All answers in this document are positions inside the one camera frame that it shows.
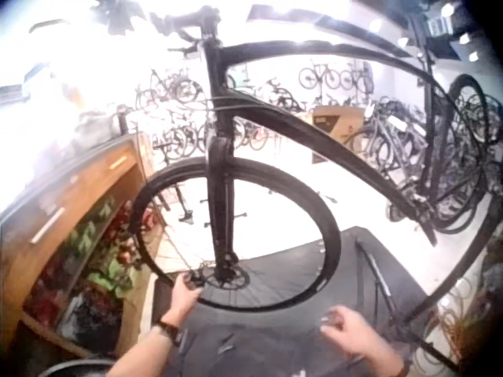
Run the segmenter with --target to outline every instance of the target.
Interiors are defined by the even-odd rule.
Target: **black floor mat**
[[[289,352],[289,365],[285,365],[285,370],[303,369],[307,375],[316,376],[331,375],[338,369],[338,372],[343,372],[340,369],[344,368],[345,359],[329,347],[318,334],[320,319],[327,308],[336,304],[357,309],[371,324],[375,324],[375,328],[381,334],[393,340],[393,334],[387,331],[388,311],[382,297],[377,300],[377,316],[374,316],[375,279],[366,260],[358,257],[360,254],[354,247],[355,240],[358,240],[376,259],[400,313],[408,313],[426,297],[416,281],[379,240],[367,229],[354,227],[342,232],[342,254],[332,279],[309,300],[292,308],[270,313],[232,313],[198,305],[185,323],[189,330],[189,338],[192,340],[191,350],[185,357],[183,375],[187,377],[204,375],[201,373],[207,371],[215,363],[222,339],[228,339],[229,334],[234,334],[234,336],[239,334],[240,339],[243,339],[246,338],[247,333],[252,335],[258,331],[265,331],[269,335],[274,334],[277,337],[277,348],[287,349],[288,344],[295,344],[296,351]],[[278,266],[291,263],[294,259],[296,264],[301,262],[309,265],[310,253],[306,252],[306,248],[319,253],[318,241],[316,241],[255,258],[250,262],[257,270],[270,269],[274,266],[277,274],[281,275],[281,268]],[[156,281],[152,321],[157,320],[166,312],[170,300],[171,289],[159,280]],[[416,320],[413,330],[422,334],[424,322],[424,317]],[[275,357],[273,352],[270,353],[272,357],[270,362],[281,359],[278,355]],[[180,368],[177,355],[173,355],[171,367]],[[229,373],[232,376],[240,375],[235,370]]]

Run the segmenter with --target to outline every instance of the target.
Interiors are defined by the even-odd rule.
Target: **bike stand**
[[[503,221],[503,198],[493,196],[485,218],[468,246],[468,249],[461,257],[460,261],[456,264],[447,278],[435,289],[435,291],[427,296],[415,308],[410,310],[407,314],[402,315],[398,312],[397,306],[393,297],[391,296],[390,289],[381,273],[375,258],[365,250],[365,248],[356,240],[355,247],[357,252],[365,256],[369,268],[371,269],[375,279],[376,285],[384,298],[384,302],[390,313],[390,327],[396,330],[398,337],[411,345],[422,348],[426,353],[432,355],[440,363],[444,364],[451,371],[460,374],[459,365],[455,364],[451,359],[441,354],[431,343],[425,342],[419,335],[411,330],[412,323],[429,311],[437,302],[447,295],[449,291],[456,285],[456,282],[468,271],[473,262],[477,259],[484,247],[489,243],[494,231],[498,225]]]
[[[397,310],[395,300],[393,299],[390,288],[388,287],[386,280],[384,279],[384,276],[381,273],[379,266],[377,265],[376,259],[372,254],[367,252],[358,241],[355,242],[355,246],[356,250],[365,256],[365,260],[367,261],[369,268],[376,279],[376,289],[380,291],[384,299],[384,303],[386,304],[386,307],[389,311],[390,328],[393,328],[395,330],[395,333],[398,336],[398,340],[406,342],[415,347],[422,348],[425,352],[429,353],[435,359],[447,366],[451,371],[459,373],[460,369],[457,364],[455,364],[448,357],[445,357],[443,354],[441,354],[431,343],[424,341],[419,335],[416,335],[412,332],[412,330],[410,330],[408,326],[409,322],[405,322]],[[360,360],[361,358],[357,357],[353,361],[351,361],[350,364],[355,364]]]
[[[246,212],[243,212],[242,214],[237,214],[237,215],[234,216],[234,218],[247,218],[247,217],[248,217],[248,214]],[[207,228],[210,225],[211,225],[210,222],[205,222],[204,223],[204,228]]]

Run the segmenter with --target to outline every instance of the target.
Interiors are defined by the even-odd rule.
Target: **handlebar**
[[[43,21],[43,22],[38,22],[37,24],[33,24],[29,29],[28,29],[28,34],[31,34],[33,31],[40,29],[42,27],[47,27],[47,26],[52,26],[52,25],[58,25],[58,24],[66,24],[70,25],[70,21],[65,20],[64,18],[58,18],[56,20],[48,20],[48,21]]]
[[[206,5],[197,12],[184,16],[166,16],[162,19],[155,13],[151,13],[150,20],[159,33],[168,36],[176,31],[180,35],[180,38],[194,43],[196,39],[182,29],[186,27],[200,27],[202,35],[212,34],[215,32],[216,24],[220,21],[220,16],[218,9]]]

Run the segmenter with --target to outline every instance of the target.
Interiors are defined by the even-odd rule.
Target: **ceiling light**
[[[442,15],[442,17],[445,18],[451,17],[454,14],[454,5],[448,2],[442,7],[442,10],[440,10],[440,14]]]
[[[370,23],[369,30],[372,33],[377,33],[379,32],[381,26],[383,26],[383,21],[380,18],[376,18],[374,21]]]
[[[479,59],[479,54],[475,51],[474,53],[471,53],[470,56],[468,57],[470,61],[477,61]]]
[[[464,33],[460,38],[459,38],[459,43],[461,45],[466,45],[467,43],[470,42],[470,35],[468,33]]]
[[[401,37],[399,40],[398,40],[398,45],[400,47],[402,47],[403,49],[405,49],[405,47],[407,46],[407,43],[409,43],[409,39],[407,37]]]

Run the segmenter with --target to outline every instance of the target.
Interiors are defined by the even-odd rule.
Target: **wooden drawer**
[[[136,163],[136,152],[132,142],[110,151],[103,159],[89,167],[84,179],[89,187],[107,186],[107,189]]]

